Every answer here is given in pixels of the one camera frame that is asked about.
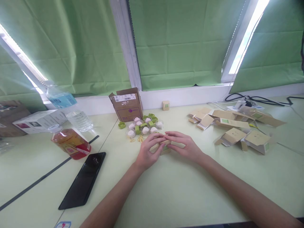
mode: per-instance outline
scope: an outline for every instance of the white product box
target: white product box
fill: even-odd
[[[13,122],[15,126],[28,134],[49,132],[48,128],[55,124],[63,124],[66,117],[59,110],[39,111]]]
[[[47,113],[50,117],[52,117],[56,121],[55,124],[62,125],[65,121],[67,121],[66,116],[60,110],[47,110],[44,112]]]

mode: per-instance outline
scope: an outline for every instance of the light green table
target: light green table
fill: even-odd
[[[90,119],[94,123],[94,131],[83,133],[83,137],[89,141],[99,135],[91,144],[92,153],[96,153],[118,118],[112,113],[90,116]],[[51,133],[40,133],[9,139],[15,147],[0,155],[0,205],[69,158],[50,141],[51,137]],[[65,165],[72,163],[82,166],[85,159],[70,160]],[[63,212],[58,210],[58,206],[75,176],[74,173],[71,175],[56,170],[0,211],[0,227],[54,227]]]
[[[294,108],[304,115],[303,100],[294,102]],[[176,130],[190,135],[206,154],[225,168],[293,216],[303,217],[304,156],[280,145],[275,145],[265,156],[253,149],[243,152],[240,145],[214,146],[216,139],[226,132],[226,129],[210,126],[206,131],[202,131],[188,121],[189,111],[203,106],[210,107],[171,107],[169,111],[145,110],[144,114],[154,113],[164,121],[164,130],[160,131],[161,133],[165,130]],[[289,120],[288,124],[276,129],[260,123],[259,126],[263,130],[272,131],[282,138],[286,129],[297,126],[293,132],[285,134],[284,143],[299,137],[295,134],[299,134],[303,139],[304,122],[301,122],[291,108],[264,106],[265,111],[274,117],[289,117]],[[293,144],[297,149],[303,145],[303,140]],[[107,152],[107,156],[87,204],[65,210],[59,222],[71,221],[72,227],[79,227],[134,162],[139,148],[139,142],[129,142],[125,139],[125,131],[114,127],[100,150]],[[74,177],[80,167],[80,164],[69,163],[62,167],[61,171]],[[65,192],[73,178],[65,178],[64,182],[68,181]],[[141,176],[121,211],[116,227],[186,227],[247,220],[246,215],[227,193],[202,168],[172,152],[161,156],[159,161]]]

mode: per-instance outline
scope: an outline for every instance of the white cap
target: white cap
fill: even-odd
[[[61,131],[62,129],[63,129],[63,127],[62,127],[61,125],[59,125],[59,124],[55,124],[55,125],[50,126],[50,127],[48,128],[48,130],[49,130],[50,132],[52,132],[52,133],[57,133],[57,132]]]

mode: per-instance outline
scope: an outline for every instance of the black phone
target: black phone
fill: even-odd
[[[98,172],[106,153],[91,154],[86,159],[66,196],[59,206],[59,210],[83,206],[88,201]]]

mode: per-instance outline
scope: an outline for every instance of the water bottle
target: water bottle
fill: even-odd
[[[71,93],[63,91],[53,81],[45,81],[44,84],[47,86],[46,97],[57,109],[61,109],[78,131],[85,132],[93,128],[92,121],[79,109]]]

